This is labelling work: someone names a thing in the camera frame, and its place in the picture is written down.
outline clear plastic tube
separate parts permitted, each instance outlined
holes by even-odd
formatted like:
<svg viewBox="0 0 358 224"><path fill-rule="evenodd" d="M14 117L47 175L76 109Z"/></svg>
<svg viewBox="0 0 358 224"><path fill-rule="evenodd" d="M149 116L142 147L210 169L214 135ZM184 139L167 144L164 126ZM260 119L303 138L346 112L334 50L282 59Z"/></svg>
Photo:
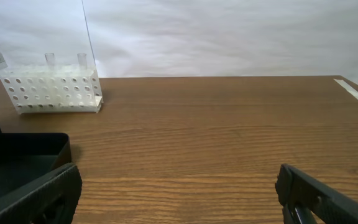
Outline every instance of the clear plastic tube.
<svg viewBox="0 0 358 224"><path fill-rule="evenodd" d="M86 63L86 54L79 53L77 54L78 57L78 64L80 65L81 70L86 70L88 68L88 65Z"/></svg>
<svg viewBox="0 0 358 224"><path fill-rule="evenodd" d="M47 60L47 64L50 70L55 69L55 54L54 53L46 53L45 59Z"/></svg>

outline table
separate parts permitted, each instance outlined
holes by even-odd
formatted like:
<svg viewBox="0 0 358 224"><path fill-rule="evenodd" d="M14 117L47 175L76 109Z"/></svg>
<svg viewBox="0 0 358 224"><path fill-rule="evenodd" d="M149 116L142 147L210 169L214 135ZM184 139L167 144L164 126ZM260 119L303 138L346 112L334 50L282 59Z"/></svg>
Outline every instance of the table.
<svg viewBox="0 0 358 224"><path fill-rule="evenodd" d="M98 114L22 115L0 82L0 126L69 134L74 223L282 223L283 163L358 201L358 101L333 78L101 79Z"/></svg>

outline wood grain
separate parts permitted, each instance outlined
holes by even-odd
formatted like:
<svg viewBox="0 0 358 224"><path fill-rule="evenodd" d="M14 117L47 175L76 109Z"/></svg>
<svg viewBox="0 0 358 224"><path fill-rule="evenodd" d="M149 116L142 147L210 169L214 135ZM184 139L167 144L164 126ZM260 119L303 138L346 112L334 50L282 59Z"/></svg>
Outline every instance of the wood grain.
<svg viewBox="0 0 358 224"><path fill-rule="evenodd" d="M282 223L283 163L358 201L358 101L333 78L102 79L98 114L20 116L0 82L0 125L70 135L74 223Z"/></svg>

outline brown wooden surface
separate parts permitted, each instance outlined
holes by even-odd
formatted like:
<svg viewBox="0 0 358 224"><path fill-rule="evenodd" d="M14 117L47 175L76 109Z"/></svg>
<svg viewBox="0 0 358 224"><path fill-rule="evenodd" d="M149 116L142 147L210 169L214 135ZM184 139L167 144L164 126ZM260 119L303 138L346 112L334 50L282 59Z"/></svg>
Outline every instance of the brown wooden surface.
<svg viewBox="0 0 358 224"><path fill-rule="evenodd" d="M98 114L17 115L4 132L70 135L74 223L282 223L288 163L358 201L358 101L333 78L102 79Z"/></svg>

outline white backdrop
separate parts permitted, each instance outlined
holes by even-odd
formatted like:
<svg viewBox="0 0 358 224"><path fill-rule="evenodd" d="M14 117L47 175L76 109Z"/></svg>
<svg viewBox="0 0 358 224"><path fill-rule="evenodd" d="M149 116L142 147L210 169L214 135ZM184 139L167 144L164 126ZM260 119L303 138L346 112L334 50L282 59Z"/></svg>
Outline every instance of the white backdrop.
<svg viewBox="0 0 358 224"><path fill-rule="evenodd" d="M358 77L355 0L84 0L101 77ZM9 65L91 54L80 0L0 0Z"/></svg>

